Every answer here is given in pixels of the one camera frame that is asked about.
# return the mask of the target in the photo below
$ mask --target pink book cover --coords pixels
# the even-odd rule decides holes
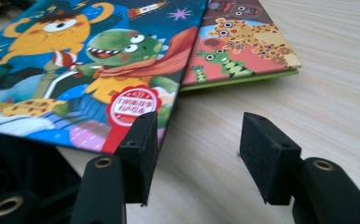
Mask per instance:
[[[301,63],[257,0],[208,2],[182,90],[294,75]]]

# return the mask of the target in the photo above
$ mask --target cartoon leopard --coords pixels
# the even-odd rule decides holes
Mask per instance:
[[[270,60],[273,63],[280,64],[283,68],[291,69],[293,66],[286,58],[294,55],[294,51],[286,46],[286,44],[274,45],[262,42],[259,48],[252,49],[252,52],[258,54],[259,57],[265,60]]]
[[[245,49],[248,45],[256,48],[261,46],[261,41],[266,35],[279,34],[275,24],[262,24],[252,26],[246,21],[226,20],[218,18],[217,25],[208,36],[217,36],[226,42],[225,49],[232,49],[235,53]]]

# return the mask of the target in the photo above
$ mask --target colorful book cover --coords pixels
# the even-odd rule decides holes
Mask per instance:
[[[182,91],[293,75],[300,66],[257,0],[210,0]]]
[[[0,32],[0,133],[112,154],[158,111],[160,143],[205,7],[38,1]]]

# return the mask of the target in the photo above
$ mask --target wooden table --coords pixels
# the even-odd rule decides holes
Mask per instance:
[[[299,75],[181,93],[148,207],[128,223],[294,223],[264,204],[237,156],[243,112],[270,119],[301,157],[340,165],[360,188],[360,1],[261,0],[303,63]],[[0,29],[17,11],[0,17]],[[82,174],[91,154],[63,150]]]

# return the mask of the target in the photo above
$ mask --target metal ring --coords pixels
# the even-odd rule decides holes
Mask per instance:
[[[10,207],[4,207],[7,203],[14,203]],[[23,204],[23,198],[21,196],[11,196],[7,199],[4,199],[2,202],[0,202],[0,217],[5,216],[7,214],[10,214],[17,210],[21,205]]]
[[[321,170],[325,170],[325,171],[334,170],[334,166],[331,163],[329,163],[328,161],[322,161],[322,160],[313,161],[313,165],[316,166],[317,168],[319,168]]]
[[[111,163],[113,163],[113,160],[111,160],[111,158],[106,157],[106,158],[101,158],[101,159],[97,160],[95,162],[95,166],[97,168],[104,168],[104,167],[111,165]]]

